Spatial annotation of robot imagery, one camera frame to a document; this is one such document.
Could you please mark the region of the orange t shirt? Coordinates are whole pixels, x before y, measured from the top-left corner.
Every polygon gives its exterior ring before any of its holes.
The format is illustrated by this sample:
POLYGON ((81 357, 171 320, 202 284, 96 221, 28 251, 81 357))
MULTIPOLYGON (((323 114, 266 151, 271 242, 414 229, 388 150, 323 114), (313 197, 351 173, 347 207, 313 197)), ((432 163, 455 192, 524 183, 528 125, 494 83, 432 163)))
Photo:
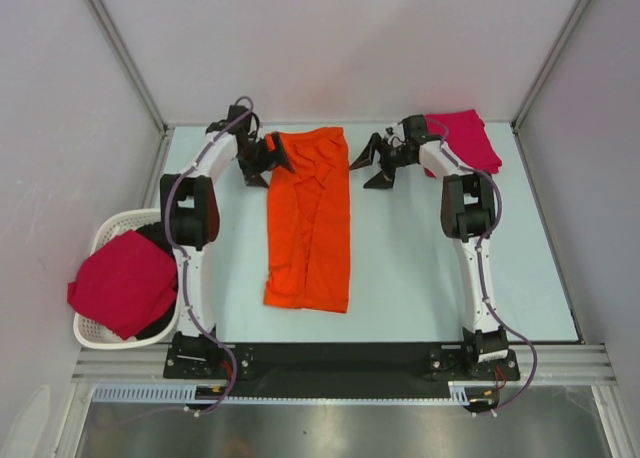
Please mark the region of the orange t shirt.
POLYGON ((349 147, 341 127, 280 138, 289 172, 276 167, 267 193, 268 277, 264 304, 345 314, 351 277, 349 147))

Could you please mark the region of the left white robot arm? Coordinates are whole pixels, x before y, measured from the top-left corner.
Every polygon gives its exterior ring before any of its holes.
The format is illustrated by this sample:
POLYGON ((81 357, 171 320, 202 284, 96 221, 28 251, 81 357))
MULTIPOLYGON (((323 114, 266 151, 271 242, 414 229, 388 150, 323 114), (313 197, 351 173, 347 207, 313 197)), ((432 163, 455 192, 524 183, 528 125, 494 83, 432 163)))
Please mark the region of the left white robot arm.
POLYGON ((205 130, 204 145, 190 164, 160 180, 161 222, 177 265, 179 317, 172 341, 175 367, 186 363, 197 376, 214 375, 229 360, 215 337, 216 319, 207 303, 208 278, 203 265, 220 231, 220 212, 214 190, 232 162, 240 168, 244 184, 266 188, 265 172, 294 171, 279 136, 271 143, 259 136, 260 120, 253 101, 242 96, 227 116, 205 130))

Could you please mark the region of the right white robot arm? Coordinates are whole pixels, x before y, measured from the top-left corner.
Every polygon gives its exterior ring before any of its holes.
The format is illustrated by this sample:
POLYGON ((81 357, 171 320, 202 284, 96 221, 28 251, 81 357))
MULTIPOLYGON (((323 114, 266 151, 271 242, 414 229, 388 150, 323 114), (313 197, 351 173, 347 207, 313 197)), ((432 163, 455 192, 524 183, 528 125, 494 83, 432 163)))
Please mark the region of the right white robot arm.
POLYGON ((412 165, 431 172, 441 183, 441 228, 459 258, 467 303, 461 366, 469 377, 484 379, 509 353, 506 327, 497 318, 489 264, 501 197, 488 172, 472 167, 451 148, 449 135, 444 123, 412 115, 382 134, 372 134, 350 168, 378 164, 379 172, 363 185, 365 189, 391 189, 396 170, 412 165))

